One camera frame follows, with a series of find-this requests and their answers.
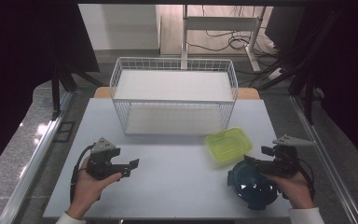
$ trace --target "wire basket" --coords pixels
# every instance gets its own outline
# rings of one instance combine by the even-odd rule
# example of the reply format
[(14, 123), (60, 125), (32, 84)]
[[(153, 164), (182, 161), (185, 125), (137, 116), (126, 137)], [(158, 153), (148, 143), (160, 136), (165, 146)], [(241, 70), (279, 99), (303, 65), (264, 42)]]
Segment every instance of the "wire basket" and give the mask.
[(207, 135), (237, 99), (231, 60), (118, 58), (110, 93), (125, 134)]

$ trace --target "green plastic basket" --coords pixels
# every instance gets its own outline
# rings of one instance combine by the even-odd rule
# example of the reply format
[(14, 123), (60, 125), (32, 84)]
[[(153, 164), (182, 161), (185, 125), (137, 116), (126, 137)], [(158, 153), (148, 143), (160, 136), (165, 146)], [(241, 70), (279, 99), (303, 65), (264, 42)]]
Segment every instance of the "green plastic basket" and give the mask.
[(243, 130), (236, 127), (210, 134), (205, 141), (218, 162), (235, 159), (253, 147)]

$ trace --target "hand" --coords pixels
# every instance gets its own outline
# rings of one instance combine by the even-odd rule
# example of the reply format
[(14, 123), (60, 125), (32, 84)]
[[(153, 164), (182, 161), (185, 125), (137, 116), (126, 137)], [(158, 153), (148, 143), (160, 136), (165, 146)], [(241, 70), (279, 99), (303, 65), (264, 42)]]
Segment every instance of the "hand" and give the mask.
[(287, 198), (289, 198), (293, 208), (309, 209), (314, 207), (312, 198), (310, 197), (307, 180), (300, 172), (297, 172), (291, 178), (282, 178), (275, 175), (264, 176), (274, 180), (278, 184), (281, 190), (286, 194)]
[(92, 176), (86, 173), (86, 167), (89, 157), (83, 160), (81, 168), (77, 173), (77, 182), (75, 189), (74, 200), (71, 206), (69, 206), (66, 214), (69, 217), (81, 220), (86, 212), (91, 208), (101, 196), (103, 190), (110, 184), (118, 181), (121, 177), (121, 173), (110, 175), (106, 179), (96, 180)]

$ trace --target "white table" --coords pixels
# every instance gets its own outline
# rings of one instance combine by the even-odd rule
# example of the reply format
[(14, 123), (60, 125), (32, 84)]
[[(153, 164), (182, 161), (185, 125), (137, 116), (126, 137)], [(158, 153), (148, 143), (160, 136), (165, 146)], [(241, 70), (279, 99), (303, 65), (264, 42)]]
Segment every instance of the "white table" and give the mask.
[[(261, 153), (276, 138), (262, 100), (238, 100), (229, 127), (241, 127), (253, 142), (249, 156), (273, 158)], [(73, 146), (44, 217), (59, 217), (69, 206), (72, 170), (87, 146), (100, 137), (121, 147), (112, 163), (140, 159), (131, 177), (104, 190), (101, 200), (86, 214), (112, 219), (236, 219), (287, 217), (290, 203), (281, 196), (265, 211), (247, 208), (232, 187), (227, 172), (235, 165), (218, 164), (199, 136), (126, 136), (110, 99), (90, 99)]]

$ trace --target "shirt cuff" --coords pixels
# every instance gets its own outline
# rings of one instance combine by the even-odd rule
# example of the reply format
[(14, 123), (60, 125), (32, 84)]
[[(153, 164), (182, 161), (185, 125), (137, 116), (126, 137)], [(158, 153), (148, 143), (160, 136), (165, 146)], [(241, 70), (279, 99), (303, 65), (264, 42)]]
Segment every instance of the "shirt cuff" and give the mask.
[(77, 220), (63, 213), (56, 224), (86, 224), (86, 220)]
[(289, 209), (289, 216), (292, 224), (324, 224), (319, 213), (319, 208), (310, 209)]

